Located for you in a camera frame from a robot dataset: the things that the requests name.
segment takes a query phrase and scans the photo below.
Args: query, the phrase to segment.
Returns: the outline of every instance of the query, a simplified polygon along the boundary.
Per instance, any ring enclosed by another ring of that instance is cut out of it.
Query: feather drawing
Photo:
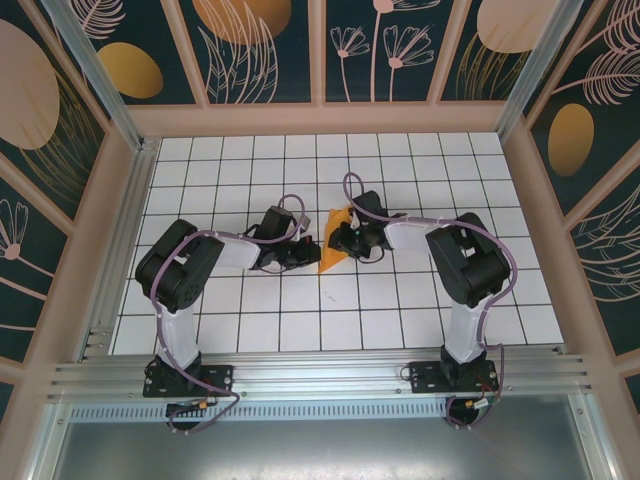
[[[585,218],[574,242],[596,300],[640,296],[640,186],[617,207]]]
[[[584,79],[554,90],[554,94],[582,85],[585,98],[597,105],[620,105],[640,85],[640,50],[610,50],[600,55],[589,67]]]
[[[207,46],[209,67],[205,87],[212,103],[269,103],[278,86],[278,57],[273,36],[262,19],[256,19],[245,3],[246,22],[229,0],[216,10],[202,6],[208,22],[221,36],[198,27]]]
[[[126,16],[122,0],[68,0],[82,30],[94,40],[106,40]]]
[[[585,42],[576,54],[601,37],[611,50],[619,53],[634,50],[640,44],[639,31],[640,0],[616,0],[609,12],[607,26]]]

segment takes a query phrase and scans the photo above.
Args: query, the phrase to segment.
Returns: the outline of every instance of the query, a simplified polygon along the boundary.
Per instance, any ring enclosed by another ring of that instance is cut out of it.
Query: purple cable
[[[278,205],[280,205],[280,204],[284,205],[284,200],[287,199],[287,198],[295,198],[300,203],[300,210],[301,210],[300,218],[301,219],[304,218],[306,212],[305,212],[304,202],[302,201],[302,198],[300,198],[298,195],[290,193],[290,194],[284,195],[278,201]],[[164,263],[162,264],[162,266],[158,270],[158,274],[153,279],[153,283],[151,284],[151,292],[149,293],[149,298],[151,299],[151,303],[153,304],[153,308],[155,309],[156,314],[157,314],[156,315],[156,329],[158,331],[158,341],[160,342],[160,346],[162,347],[162,351],[164,352],[164,354],[169,359],[169,362],[171,363],[173,368],[176,369],[176,371],[180,375],[182,375],[184,378],[189,380],[191,383],[194,383],[195,385],[198,385],[198,386],[200,386],[200,387],[202,387],[202,388],[204,388],[207,391],[212,392],[212,393],[219,393],[221,395],[225,395],[225,396],[230,395],[232,397],[235,397],[235,400],[233,402],[231,402],[231,404],[229,404],[228,406],[223,408],[211,420],[208,420],[208,421],[206,421],[204,423],[199,423],[198,425],[193,427],[191,430],[178,430],[173,425],[173,420],[175,419],[175,417],[177,415],[179,415],[180,413],[186,411],[188,408],[175,411],[171,415],[171,417],[169,417],[169,426],[171,427],[173,433],[180,432],[183,435],[189,435],[190,433],[193,434],[193,433],[198,433],[198,432],[201,432],[202,430],[205,430],[206,428],[208,428],[211,425],[213,425],[225,413],[227,413],[229,410],[231,410],[233,407],[235,407],[236,404],[240,401],[240,395],[238,395],[235,392],[227,391],[227,390],[224,390],[222,388],[214,387],[213,385],[210,385],[208,383],[201,382],[197,378],[189,375],[187,372],[184,371],[184,369],[182,369],[180,367],[180,365],[178,365],[177,360],[174,358],[174,356],[171,354],[171,352],[167,348],[167,343],[166,343],[166,341],[164,339],[164,333],[162,331],[162,308],[160,307],[160,304],[158,303],[158,299],[156,298],[156,294],[158,292],[158,285],[160,284],[160,279],[162,278],[162,276],[165,274],[165,272],[169,268],[169,265],[171,264],[171,262],[178,256],[178,253],[180,253],[182,251],[182,249],[185,246],[187,246],[187,244],[189,244],[189,242],[191,242],[195,238],[198,238],[198,237],[201,237],[201,236],[204,236],[204,235],[208,235],[208,236],[212,236],[212,237],[216,237],[216,238],[229,238],[229,239],[233,239],[233,240],[246,240],[248,242],[255,243],[255,244],[268,245],[268,244],[282,242],[284,240],[288,240],[289,238],[293,237],[296,233],[298,233],[298,230],[300,230],[300,226],[301,225],[302,225],[301,221],[297,222],[295,227],[294,227],[294,229],[291,231],[291,233],[287,233],[287,234],[282,235],[281,237],[275,238],[273,240],[258,240],[258,239],[255,239],[255,238],[246,237],[244,235],[239,235],[239,234],[235,234],[235,233],[216,232],[214,230],[200,230],[198,232],[192,233],[191,235],[187,236],[184,240],[182,240],[182,242],[180,242],[180,245],[178,245],[176,248],[173,249],[173,251],[169,254],[167,259],[164,261]]]
[[[497,237],[487,232],[485,229],[467,222],[461,222],[460,220],[436,219],[436,218],[383,217],[381,215],[376,215],[374,213],[368,212],[353,201],[353,198],[351,197],[351,194],[349,193],[349,188],[348,188],[349,177],[354,177],[358,181],[363,192],[364,192],[364,182],[362,181],[362,178],[360,178],[360,176],[357,173],[353,173],[353,172],[347,172],[347,174],[344,176],[342,180],[342,189],[344,190],[344,194],[346,195],[347,200],[349,200],[349,203],[353,208],[355,208],[357,211],[359,211],[363,215],[373,218],[374,220],[379,220],[382,222],[389,222],[389,223],[410,222],[410,223],[422,223],[425,225],[440,225],[440,226],[455,225],[458,227],[473,230],[474,232],[479,233],[480,235],[484,236],[485,238],[488,238],[493,243],[495,243],[502,250],[504,255],[507,257],[507,260],[509,261],[509,264],[511,266],[511,272],[512,272],[511,281],[509,282],[509,285],[507,285],[507,288],[502,290],[500,293],[498,293],[498,295],[491,298],[486,303],[486,305],[482,309],[482,313],[480,313],[480,319],[478,321],[478,331],[476,332],[476,340],[478,341],[478,345],[480,345],[480,347],[482,347],[484,350],[487,350],[487,351],[500,350],[500,379],[498,384],[498,391],[496,392],[496,397],[497,397],[496,403],[497,403],[500,400],[500,397],[502,396],[502,385],[504,383],[504,364],[505,364],[504,345],[501,343],[497,345],[487,345],[482,339],[482,337],[483,337],[484,327],[487,321],[487,313],[489,313],[489,309],[493,305],[495,305],[498,301],[500,301],[500,299],[508,295],[515,287],[516,281],[518,280],[518,266],[516,265],[516,259],[513,257],[513,254],[511,253],[509,248],[507,248],[507,246],[503,242],[501,242]],[[471,429],[470,425],[464,425],[462,422],[459,422],[455,418],[451,417],[451,415],[449,414],[449,411],[451,410],[451,404],[455,399],[456,399],[456,396],[454,395],[447,400],[447,405],[445,409],[445,413],[446,413],[445,420],[447,421],[447,423],[449,423],[449,425],[453,427],[466,426],[468,429]],[[489,408],[487,413],[485,413],[484,416],[475,423],[474,428],[479,427],[487,420],[487,418],[489,418],[490,413],[493,411],[493,407],[495,405],[496,404],[493,404],[491,408]]]

